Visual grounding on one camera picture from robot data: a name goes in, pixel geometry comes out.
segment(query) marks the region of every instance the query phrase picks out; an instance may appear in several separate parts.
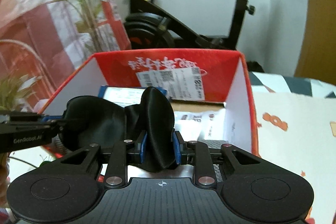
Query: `metal screw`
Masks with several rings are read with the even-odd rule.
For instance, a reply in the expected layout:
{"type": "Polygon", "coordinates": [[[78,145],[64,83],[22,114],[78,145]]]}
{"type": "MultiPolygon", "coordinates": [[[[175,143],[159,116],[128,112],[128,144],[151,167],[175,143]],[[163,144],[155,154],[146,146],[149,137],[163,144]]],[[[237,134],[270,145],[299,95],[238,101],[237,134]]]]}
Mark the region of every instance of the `metal screw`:
{"type": "Polygon", "coordinates": [[[122,182],[123,180],[120,177],[109,177],[106,179],[106,183],[109,185],[118,185],[122,182]]]}
{"type": "Polygon", "coordinates": [[[198,182],[203,185],[210,185],[215,182],[214,178],[212,177],[200,177],[198,182]]]}

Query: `black eye mask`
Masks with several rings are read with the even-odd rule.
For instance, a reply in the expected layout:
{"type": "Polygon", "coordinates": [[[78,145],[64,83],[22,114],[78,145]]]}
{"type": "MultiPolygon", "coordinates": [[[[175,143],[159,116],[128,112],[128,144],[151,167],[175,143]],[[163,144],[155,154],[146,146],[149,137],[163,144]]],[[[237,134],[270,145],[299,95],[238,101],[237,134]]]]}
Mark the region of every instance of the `black eye mask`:
{"type": "Polygon", "coordinates": [[[174,111],[154,87],[143,92],[140,104],[125,108],[94,96],[75,97],[67,103],[63,118],[80,121],[68,124],[59,134],[64,146],[72,151],[91,143],[112,147],[120,140],[136,140],[146,130],[146,154],[141,168],[158,172],[175,165],[171,142],[174,111]]]}

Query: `black circular joint cover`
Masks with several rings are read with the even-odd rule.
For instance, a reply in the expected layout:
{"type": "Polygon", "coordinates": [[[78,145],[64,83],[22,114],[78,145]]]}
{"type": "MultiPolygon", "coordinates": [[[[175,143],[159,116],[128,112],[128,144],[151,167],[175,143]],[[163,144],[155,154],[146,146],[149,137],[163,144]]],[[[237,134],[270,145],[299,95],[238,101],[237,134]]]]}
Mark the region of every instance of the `black circular joint cover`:
{"type": "Polygon", "coordinates": [[[71,221],[92,208],[99,197],[97,182],[86,175],[22,175],[7,199],[17,218],[31,223],[71,221]]]}
{"type": "Polygon", "coordinates": [[[221,196],[233,212],[251,221],[286,223],[303,217],[314,199],[310,184],[288,175],[232,175],[221,196]]]}

